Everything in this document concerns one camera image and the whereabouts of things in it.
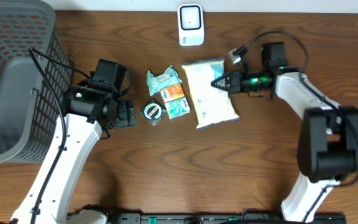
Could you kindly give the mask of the white blue snack bag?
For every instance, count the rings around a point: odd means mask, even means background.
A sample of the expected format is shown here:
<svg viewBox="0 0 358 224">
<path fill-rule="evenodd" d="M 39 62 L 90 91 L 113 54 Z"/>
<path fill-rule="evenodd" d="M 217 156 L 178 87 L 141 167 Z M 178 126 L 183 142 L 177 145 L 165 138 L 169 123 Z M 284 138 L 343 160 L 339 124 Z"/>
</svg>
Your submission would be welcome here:
<svg viewBox="0 0 358 224">
<path fill-rule="evenodd" d="M 224 74 L 224 59 L 214 58 L 183 63 L 193 107 L 198 119 L 197 129 L 239 119 L 226 91 L 211 86 Z"/>
</svg>

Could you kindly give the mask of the grey plastic mesh basket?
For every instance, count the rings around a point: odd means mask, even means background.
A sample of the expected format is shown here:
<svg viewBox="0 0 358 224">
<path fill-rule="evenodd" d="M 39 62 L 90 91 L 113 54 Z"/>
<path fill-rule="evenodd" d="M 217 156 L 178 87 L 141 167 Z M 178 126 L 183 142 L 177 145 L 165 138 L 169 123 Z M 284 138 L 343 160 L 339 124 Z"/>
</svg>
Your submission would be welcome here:
<svg viewBox="0 0 358 224">
<path fill-rule="evenodd" d="M 41 163 L 55 131 L 53 95 L 72 82 L 43 1 L 0 1 L 0 163 Z"/>
</svg>

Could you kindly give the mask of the teal wet wipes pack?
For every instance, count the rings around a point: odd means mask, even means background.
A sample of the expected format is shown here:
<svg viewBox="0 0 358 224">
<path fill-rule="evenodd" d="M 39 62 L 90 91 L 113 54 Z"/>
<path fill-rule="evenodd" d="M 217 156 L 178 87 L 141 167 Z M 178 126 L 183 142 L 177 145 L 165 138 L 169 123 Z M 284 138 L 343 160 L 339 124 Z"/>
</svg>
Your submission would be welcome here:
<svg viewBox="0 0 358 224">
<path fill-rule="evenodd" d="M 150 70 L 147 71 L 147 86 L 149 95 L 153 96 L 161 89 L 183 83 L 179 78 L 177 71 L 170 65 L 161 75 L 155 76 Z"/>
</svg>

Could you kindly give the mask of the green Zam-Buk ointment tin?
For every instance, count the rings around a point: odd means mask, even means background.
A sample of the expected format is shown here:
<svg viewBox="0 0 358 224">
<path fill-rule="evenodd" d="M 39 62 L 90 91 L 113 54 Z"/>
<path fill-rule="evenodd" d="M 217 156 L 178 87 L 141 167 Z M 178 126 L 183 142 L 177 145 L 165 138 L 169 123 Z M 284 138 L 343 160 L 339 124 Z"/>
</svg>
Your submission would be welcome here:
<svg viewBox="0 0 358 224">
<path fill-rule="evenodd" d="M 167 114 L 166 108 L 155 99 L 151 99 L 140 111 L 140 114 L 152 125 L 157 125 Z"/>
</svg>

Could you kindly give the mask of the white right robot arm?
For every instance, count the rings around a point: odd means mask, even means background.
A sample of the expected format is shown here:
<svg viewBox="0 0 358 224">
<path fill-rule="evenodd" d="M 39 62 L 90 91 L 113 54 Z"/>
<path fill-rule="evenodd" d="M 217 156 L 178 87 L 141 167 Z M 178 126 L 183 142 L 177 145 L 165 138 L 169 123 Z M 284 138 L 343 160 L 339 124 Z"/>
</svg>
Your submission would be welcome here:
<svg viewBox="0 0 358 224">
<path fill-rule="evenodd" d="M 297 163 L 300 174 L 281 203 L 282 218 L 311 223 L 327 195 L 358 181 L 358 109 L 341 106 L 313 86 L 298 67 L 291 67 L 283 42 L 261 46 L 261 71 L 250 71 L 247 49 L 229 55 L 242 69 L 227 72 L 211 86 L 228 93 L 270 91 L 285 101 L 302 120 Z"/>
</svg>

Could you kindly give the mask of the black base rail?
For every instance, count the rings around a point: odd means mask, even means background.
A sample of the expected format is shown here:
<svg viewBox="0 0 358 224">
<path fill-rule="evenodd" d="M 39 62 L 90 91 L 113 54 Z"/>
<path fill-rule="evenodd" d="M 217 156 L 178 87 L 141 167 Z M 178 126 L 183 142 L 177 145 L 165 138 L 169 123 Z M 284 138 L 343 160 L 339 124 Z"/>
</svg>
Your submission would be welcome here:
<svg viewBox="0 0 358 224">
<path fill-rule="evenodd" d="M 142 215 L 139 213 L 108 213 L 82 210 L 67 218 L 68 223 L 112 224 L 219 224 L 219 223 L 287 223 L 280 215 L 244 212 L 241 215 Z"/>
</svg>

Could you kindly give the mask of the teal Kleenex tissue pack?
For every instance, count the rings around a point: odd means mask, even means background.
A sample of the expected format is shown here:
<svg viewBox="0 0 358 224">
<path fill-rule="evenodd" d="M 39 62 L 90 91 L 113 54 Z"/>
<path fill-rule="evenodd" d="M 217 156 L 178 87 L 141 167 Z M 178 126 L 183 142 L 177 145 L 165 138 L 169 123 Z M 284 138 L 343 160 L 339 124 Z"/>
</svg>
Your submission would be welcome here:
<svg viewBox="0 0 358 224">
<path fill-rule="evenodd" d="M 170 119 L 183 116 L 190 112 L 190 106 L 186 97 L 178 98 L 165 103 L 168 117 Z"/>
</svg>

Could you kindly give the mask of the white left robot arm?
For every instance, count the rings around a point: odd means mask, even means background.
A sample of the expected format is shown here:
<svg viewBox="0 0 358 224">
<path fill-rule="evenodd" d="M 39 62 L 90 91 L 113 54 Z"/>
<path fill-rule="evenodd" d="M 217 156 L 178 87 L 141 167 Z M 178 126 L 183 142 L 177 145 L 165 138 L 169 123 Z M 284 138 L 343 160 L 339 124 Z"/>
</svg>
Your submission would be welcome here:
<svg viewBox="0 0 358 224">
<path fill-rule="evenodd" d="M 131 72 L 110 60 L 98 61 L 82 84 L 62 95 L 52 143 L 29 193 L 10 223 L 107 223 L 109 214 L 87 205 L 68 214 L 71 197 L 84 164 L 103 132 L 135 125 L 134 105 L 123 99 Z"/>
</svg>

